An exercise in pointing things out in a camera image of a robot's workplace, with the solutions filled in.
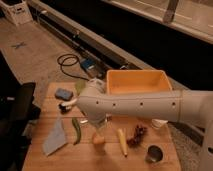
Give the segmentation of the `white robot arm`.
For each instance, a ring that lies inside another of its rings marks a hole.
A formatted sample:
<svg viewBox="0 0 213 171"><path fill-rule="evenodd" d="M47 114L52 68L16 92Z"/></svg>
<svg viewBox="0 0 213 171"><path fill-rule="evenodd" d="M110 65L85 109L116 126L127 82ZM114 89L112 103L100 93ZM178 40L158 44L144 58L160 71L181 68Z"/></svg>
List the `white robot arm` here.
<svg viewBox="0 0 213 171"><path fill-rule="evenodd" d="M204 127L198 171L213 171L213 91L174 90L105 94L104 82L92 79L77 99L89 123L100 127L107 114L139 116Z"/></svg>

